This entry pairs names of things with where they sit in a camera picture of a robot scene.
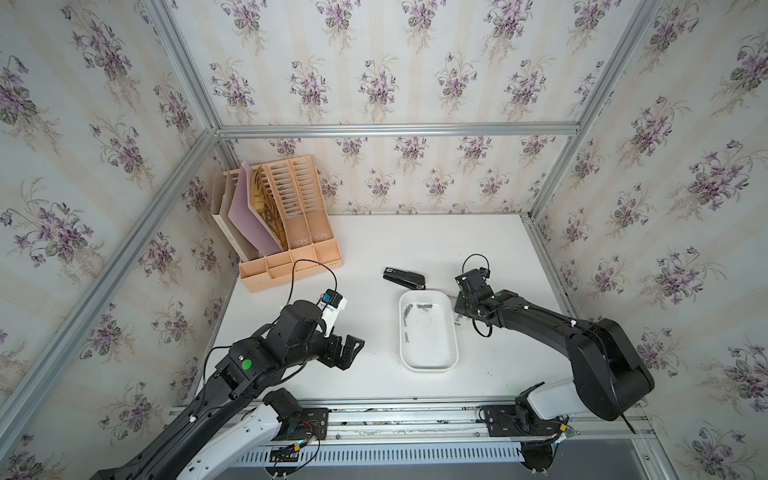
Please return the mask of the white plastic storage box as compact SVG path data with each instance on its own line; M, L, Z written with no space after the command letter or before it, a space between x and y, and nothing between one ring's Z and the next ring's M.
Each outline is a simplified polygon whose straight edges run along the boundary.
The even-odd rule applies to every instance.
M403 312L412 304L408 318ZM422 310L416 304L433 304ZM451 298L438 290L410 290L399 299L399 355L403 365L417 373L444 373L459 361Z

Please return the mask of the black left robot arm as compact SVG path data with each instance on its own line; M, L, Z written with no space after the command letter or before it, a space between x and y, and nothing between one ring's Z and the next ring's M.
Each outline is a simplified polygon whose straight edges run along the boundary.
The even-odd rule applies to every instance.
M316 304L297 300L233 343L187 407L139 454L96 479L212 479L247 450L297 429L302 408L284 373L317 360L347 370L364 340L340 337Z

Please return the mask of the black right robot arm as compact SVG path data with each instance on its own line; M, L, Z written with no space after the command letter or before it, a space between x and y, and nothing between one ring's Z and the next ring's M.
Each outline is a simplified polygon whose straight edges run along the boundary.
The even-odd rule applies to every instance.
M509 290L493 291L489 270L458 275L454 311L491 328L526 335L562 354L570 381L542 385L527 394L529 408L542 419L590 412L613 421L653 391L655 380L615 321L572 318L541 307Z

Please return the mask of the black stapler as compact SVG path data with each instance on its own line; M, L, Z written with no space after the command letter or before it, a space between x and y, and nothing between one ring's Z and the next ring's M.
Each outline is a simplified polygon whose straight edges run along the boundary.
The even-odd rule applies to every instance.
M425 290L426 278L420 273L387 267L384 269L384 280L390 281L409 290Z

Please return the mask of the purple folder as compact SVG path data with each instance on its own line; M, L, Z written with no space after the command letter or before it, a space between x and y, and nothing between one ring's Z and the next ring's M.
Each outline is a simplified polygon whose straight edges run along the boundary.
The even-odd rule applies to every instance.
M228 218L262 256L281 253L283 248L278 237L253 205L252 197L256 192L254 180L255 170L243 162L237 171Z

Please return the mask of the peach plastic desk organizer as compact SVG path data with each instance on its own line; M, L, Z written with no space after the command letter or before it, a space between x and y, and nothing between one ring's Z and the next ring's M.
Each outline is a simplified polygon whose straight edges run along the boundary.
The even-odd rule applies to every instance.
M252 201L278 237L283 251L248 262L239 260L245 288L257 293L343 265L319 174L311 155L250 164L255 170Z

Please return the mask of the beige file folder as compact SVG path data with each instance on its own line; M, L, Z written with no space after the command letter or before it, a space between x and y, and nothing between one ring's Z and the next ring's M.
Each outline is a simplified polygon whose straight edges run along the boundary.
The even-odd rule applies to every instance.
M228 217L234 199L236 180L237 177L228 172L216 172L214 174L210 213L237 253L240 262L243 263L257 259L258 250L242 235Z

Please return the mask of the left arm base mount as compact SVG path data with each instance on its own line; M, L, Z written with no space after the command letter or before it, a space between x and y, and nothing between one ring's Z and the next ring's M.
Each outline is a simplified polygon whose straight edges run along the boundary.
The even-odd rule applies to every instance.
M271 441L325 440L329 414L328 408L304 408L281 421L278 433Z

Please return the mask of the aluminium front rail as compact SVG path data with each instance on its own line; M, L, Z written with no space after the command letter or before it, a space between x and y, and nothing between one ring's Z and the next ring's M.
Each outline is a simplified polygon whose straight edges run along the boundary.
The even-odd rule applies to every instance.
M633 417L634 426L628 428L621 421L575 414L563 419L567 429L557 437L490 437L479 419L485 405L510 404L302 402L302 410L330 410L325 440L270 440L250 448L226 469L254 466L287 474L303 467L503 462L546 473L565 447L586 441L626 441L640 459L656 461L660 443L644 417Z

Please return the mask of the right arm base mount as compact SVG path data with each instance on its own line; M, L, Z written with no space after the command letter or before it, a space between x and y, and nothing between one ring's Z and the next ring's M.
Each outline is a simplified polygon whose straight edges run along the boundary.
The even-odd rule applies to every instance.
M479 419L490 437L549 438L567 429L563 418L544 420L527 406L517 404L481 406Z

